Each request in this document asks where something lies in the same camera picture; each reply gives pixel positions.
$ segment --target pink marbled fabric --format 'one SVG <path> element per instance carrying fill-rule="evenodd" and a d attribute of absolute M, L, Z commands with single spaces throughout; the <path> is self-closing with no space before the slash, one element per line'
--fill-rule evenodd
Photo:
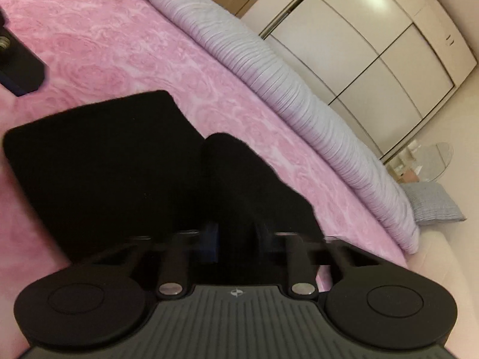
<path fill-rule="evenodd" d="M 405 266 L 403 254 L 336 173 L 233 73 L 144 0 L 0 0 L 10 29 L 49 66 L 37 93 L 0 91 L 0 136 L 72 107 L 168 90 L 200 133 L 244 140 L 314 206 L 326 235 Z M 68 263 L 23 199 L 0 153 L 0 358 L 27 346 L 13 302 Z"/>

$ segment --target black circular disc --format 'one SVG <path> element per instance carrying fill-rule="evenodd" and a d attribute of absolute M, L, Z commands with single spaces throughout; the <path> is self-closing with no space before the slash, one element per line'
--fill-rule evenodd
<path fill-rule="evenodd" d="M 388 266 L 352 269 L 328 293 L 325 310 L 347 336 L 391 350 L 442 342 L 457 318 L 456 303 L 446 289 Z"/>
<path fill-rule="evenodd" d="M 14 305 L 15 319 L 33 344 L 90 349 L 132 331 L 145 313 L 145 293 L 108 266 L 70 267 L 27 286 Z"/>

